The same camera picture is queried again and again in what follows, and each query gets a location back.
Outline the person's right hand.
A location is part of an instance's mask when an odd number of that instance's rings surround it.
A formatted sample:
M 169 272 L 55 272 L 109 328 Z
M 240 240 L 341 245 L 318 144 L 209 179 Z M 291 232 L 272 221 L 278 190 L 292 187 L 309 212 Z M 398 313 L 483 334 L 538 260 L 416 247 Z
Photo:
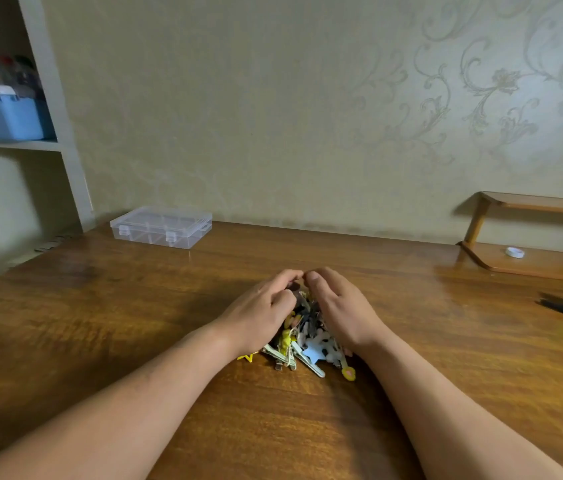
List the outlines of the person's right hand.
M 311 271 L 333 271 L 333 312 L 322 316 L 334 338 L 365 360 L 387 357 L 391 331 L 362 292 L 334 269 L 323 267 Z

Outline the person's left hand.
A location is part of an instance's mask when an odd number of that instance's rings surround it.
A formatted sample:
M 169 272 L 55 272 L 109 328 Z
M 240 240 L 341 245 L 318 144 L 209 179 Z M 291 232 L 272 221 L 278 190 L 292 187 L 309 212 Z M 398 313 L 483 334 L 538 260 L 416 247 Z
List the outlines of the person's left hand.
M 276 335 L 289 315 L 276 315 L 271 310 L 273 297 L 281 290 L 291 290 L 292 283 L 303 274 L 300 270 L 285 269 L 257 283 L 213 321 L 211 328 L 227 360 L 262 349 Z

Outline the pile of colourful hair clips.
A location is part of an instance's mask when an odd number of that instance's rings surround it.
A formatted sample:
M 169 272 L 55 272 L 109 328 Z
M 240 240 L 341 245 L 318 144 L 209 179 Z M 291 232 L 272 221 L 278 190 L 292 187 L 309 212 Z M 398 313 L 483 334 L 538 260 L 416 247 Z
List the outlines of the pile of colourful hair clips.
M 349 363 L 352 353 L 328 331 L 322 310 L 308 288 L 297 280 L 288 284 L 295 305 L 274 337 L 257 353 L 264 355 L 276 371 L 295 371 L 299 363 L 324 378 L 322 362 L 337 368 L 345 380 L 356 381 L 356 370 Z

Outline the person's left forearm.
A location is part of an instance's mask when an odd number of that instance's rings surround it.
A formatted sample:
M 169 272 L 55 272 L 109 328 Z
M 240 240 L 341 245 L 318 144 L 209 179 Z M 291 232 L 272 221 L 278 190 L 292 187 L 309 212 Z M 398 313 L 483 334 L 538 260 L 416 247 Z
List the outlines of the person's left forearm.
M 213 322 L 0 453 L 0 480 L 147 480 L 182 420 L 240 349 Z

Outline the person's right forearm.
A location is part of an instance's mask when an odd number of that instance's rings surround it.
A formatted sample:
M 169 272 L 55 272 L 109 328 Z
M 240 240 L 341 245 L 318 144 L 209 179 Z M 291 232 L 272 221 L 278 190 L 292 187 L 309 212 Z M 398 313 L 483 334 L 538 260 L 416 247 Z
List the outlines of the person's right forearm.
M 396 334 L 374 333 L 350 348 L 379 379 L 427 480 L 563 480 L 563 466 Z

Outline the clear plastic compartment box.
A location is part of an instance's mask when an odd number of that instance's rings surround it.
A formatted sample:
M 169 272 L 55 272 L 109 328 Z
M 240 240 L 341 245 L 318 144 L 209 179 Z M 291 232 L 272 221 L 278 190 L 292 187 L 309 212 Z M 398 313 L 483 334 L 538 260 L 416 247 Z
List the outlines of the clear plastic compartment box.
M 116 239 L 191 249 L 213 227 L 213 215 L 195 209 L 144 206 L 110 221 Z

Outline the brown wooden desk shelf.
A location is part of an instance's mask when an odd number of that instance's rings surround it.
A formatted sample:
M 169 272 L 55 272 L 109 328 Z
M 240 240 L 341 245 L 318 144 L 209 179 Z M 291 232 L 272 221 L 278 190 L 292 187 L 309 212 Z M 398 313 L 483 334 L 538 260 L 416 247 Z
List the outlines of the brown wooden desk shelf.
M 563 280 L 563 198 L 480 191 L 459 246 L 477 265 L 497 273 Z M 506 247 L 525 257 L 506 256 Z

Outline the white bookshelf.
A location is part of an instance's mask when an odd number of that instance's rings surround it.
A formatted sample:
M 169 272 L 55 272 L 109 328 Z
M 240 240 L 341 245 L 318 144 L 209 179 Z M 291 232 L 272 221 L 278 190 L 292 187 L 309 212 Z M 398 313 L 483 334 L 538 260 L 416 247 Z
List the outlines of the white bookshelf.
M 0 0 L 0 55 L 29 58 L 55 134 L 0 139 L 0 274 L 95 226 L 42 0 Z

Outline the blue plastic storage box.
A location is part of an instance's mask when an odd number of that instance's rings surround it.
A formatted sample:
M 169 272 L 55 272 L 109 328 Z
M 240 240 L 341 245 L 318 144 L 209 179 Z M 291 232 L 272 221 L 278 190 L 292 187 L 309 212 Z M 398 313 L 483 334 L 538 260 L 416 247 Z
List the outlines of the blue plastic storage box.
M 0 143 L 55 140 L 47 103 L 26 86 L 0 85 Z

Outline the bottle with red cap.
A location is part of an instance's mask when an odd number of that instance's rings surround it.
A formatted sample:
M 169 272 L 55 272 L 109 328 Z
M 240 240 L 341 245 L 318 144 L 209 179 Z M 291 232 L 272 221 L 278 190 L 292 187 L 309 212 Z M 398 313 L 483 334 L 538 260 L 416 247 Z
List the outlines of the bottle with red cap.
M 17 84 L 18 76 L 13 58 L 0 55 L 0 85 L 16 86 Z

